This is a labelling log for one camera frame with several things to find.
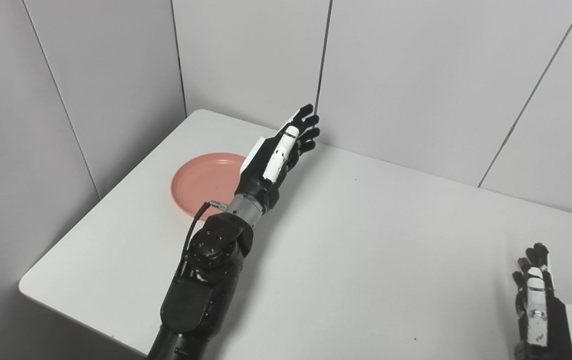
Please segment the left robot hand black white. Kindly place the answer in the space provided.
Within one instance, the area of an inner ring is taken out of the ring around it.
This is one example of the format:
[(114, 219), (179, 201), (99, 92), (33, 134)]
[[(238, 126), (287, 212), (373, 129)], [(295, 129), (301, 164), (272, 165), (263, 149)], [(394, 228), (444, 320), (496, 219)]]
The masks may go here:
[(320, 117), (307, 104), (298, 109), (272, 137), (261, 138), (242, 167), (235, 195), (258, 205), (262, 214), (275, 207), (279, 188), (300, 157), (315, 149)]

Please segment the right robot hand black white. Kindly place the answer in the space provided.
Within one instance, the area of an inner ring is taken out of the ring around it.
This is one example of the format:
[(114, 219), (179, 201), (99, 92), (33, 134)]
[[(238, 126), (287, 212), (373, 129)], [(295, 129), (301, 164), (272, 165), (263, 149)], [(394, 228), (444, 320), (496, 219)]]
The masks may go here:
[(517, 286), (519, 342), (516, 360), (572, 360), (572, 304), (556, 295), (550, 251), (535, 243), (517, 260), (512, 273)]

